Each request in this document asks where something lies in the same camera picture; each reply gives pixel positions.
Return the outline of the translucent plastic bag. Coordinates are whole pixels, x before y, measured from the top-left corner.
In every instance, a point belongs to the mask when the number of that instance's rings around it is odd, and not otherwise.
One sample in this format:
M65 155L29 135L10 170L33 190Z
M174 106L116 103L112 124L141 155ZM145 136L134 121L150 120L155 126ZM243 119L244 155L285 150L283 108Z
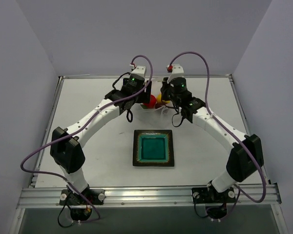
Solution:
M156 78L152 82L151 95L157 98L161 94L161 87L162 78ZM171 117L175 113L170 107L172 107L171 102L167 105L156 104L154 109L145 109L142 104L135 104L133 108L134 119L154 129L165 129L171 125Z

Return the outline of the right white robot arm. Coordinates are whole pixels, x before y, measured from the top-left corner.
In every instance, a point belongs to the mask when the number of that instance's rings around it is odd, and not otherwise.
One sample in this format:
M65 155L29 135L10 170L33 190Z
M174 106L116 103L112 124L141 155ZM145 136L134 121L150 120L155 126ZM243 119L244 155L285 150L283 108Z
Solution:
M181 113L182 119L202 128L229 154L224 171L209 183L209 199L219 201L227 189L255 172L259 172L261 179L264 179L261 169L262 146L257 135L249 136L219 118L203 100L192 95L184 77L164 78L160 91L162 100L171 101L173 107Z

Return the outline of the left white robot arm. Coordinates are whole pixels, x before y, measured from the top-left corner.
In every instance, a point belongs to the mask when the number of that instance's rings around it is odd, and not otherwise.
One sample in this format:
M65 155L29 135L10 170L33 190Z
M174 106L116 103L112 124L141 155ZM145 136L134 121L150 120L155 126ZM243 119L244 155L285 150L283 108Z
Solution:
M64 173L70 183L69 189L75 188L71 199L77 204L84 204L89 198L89 185L85 180L82 166L85 162L83 147L104 125L129 110L139 102L139 95L127 97L139 92L145 87L145 77L131 73L121 89L113 89L105 95L104 99L91 112L75 124L61 128L57 127L52 132L52 141L71 135L50 146L50 155Z

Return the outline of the red fake apple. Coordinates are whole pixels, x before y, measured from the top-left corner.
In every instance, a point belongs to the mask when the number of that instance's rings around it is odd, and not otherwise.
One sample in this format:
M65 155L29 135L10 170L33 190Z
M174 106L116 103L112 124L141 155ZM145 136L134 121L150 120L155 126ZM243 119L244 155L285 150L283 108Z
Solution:
M142 107L145 108L145 109L154 109L156 103L157 103L156 97L151 95L149 103L143 103Z

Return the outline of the yellow fake lemon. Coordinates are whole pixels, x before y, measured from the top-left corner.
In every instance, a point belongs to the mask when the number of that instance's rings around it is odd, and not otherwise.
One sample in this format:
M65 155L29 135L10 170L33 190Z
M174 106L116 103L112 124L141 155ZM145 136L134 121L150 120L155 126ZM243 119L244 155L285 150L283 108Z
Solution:
M167 105L167 104L170 103L169 100L163 100L161 94L159 94L159 95L157 96L156 101L157 101L157 104L158 104L158 105Z

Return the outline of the teal square ceramic plate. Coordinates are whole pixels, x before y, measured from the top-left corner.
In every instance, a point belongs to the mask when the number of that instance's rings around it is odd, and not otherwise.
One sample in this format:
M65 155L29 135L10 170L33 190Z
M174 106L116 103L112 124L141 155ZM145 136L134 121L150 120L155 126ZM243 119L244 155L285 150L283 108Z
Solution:
M135 167L174 167L172 130L135 130L132 165Z

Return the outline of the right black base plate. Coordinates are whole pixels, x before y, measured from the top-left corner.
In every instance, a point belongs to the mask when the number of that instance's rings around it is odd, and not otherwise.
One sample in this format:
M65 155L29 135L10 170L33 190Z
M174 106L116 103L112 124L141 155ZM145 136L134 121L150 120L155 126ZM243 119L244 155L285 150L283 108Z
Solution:
M191 189L193 202L195 204L234 203L236 195L231 187L224 192L217 192L210 187L193 187Z

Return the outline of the aluminium mounting rail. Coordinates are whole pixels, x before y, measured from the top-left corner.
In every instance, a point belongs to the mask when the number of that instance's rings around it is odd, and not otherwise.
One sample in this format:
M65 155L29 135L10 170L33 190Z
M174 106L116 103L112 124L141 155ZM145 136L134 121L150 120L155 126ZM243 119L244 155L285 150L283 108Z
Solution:
M172 187L105 187L103 205L99 208L118 207L181 207L193 206L192 188L194 186ZM240 187L254 199L262 195L262 186L246 184ZM23 189L17 204L19 209L60 208L60 197L64 188ZM281 196L276 185L268 185L265 200L254 203L241 193L237 205L281 204Z

